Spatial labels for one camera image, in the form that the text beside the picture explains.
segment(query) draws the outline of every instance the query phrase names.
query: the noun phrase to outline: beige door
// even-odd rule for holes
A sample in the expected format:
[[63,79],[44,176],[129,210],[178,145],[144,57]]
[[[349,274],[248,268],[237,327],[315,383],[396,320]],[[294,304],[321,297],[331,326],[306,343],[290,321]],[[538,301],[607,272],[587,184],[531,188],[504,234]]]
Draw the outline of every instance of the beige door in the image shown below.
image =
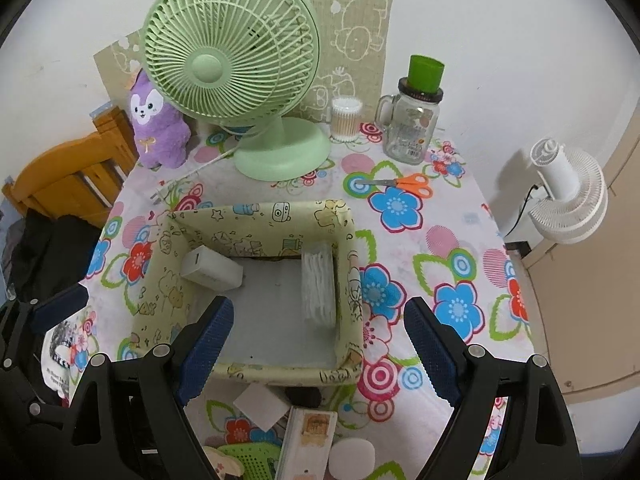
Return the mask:
[[[612,157],[624,160],[619,174],[610,176],[609,208],[601,227],[583,242],[554,247],[528,269],[549,360],[568,401],[640,383],[638,115]],[[625,145],[626,156],[620,153]],[[606,169],[611,172],[609,164]]]

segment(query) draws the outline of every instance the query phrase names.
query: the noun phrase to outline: cotton swab container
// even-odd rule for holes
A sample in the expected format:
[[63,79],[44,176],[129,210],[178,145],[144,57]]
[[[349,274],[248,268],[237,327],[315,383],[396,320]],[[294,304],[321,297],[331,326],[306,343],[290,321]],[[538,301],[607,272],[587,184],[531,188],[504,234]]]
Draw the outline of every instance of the cotton swab container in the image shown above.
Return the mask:
[[331,136],[339,142],[358,138],[362,101],[357,97],[334,97],[331,100]]

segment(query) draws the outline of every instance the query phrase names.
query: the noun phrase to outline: scissor handle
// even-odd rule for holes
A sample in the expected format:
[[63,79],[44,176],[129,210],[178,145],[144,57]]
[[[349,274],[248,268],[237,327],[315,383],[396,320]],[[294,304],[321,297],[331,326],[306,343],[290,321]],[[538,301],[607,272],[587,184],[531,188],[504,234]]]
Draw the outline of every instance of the scissor handle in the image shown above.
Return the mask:
[[399,178],[396,182],[420,198],[427,199],[433,196],[433,190],[429,186],[429,177],[422,173],[414,173],[410,176]]

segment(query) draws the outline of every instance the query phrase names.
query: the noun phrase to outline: wooden chair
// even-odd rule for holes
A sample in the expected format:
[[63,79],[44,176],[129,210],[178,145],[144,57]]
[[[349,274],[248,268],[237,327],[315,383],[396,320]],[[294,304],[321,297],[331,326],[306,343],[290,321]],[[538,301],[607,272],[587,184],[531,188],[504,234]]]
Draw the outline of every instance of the wooden chair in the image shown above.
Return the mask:
[[94,125],[96,132],[51,148],[2,187],[22,215],[32,208],[52,218],[71,214],[104,226],[138,156],[133,130],[119,108],[98,115]]

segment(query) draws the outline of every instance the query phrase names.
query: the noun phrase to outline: purple plush toy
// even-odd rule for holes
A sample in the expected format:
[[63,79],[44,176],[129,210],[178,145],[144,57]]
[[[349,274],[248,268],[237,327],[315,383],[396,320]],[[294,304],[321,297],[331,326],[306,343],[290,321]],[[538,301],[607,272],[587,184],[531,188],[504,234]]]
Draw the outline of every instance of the purple plush toy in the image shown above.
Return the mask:
[[159,164],[178,168],[187,160],[185,145],[191,131],[182,113],[164,98],[141,70],[130,92],[133,138],[140,154],[140,164],[155,168]]

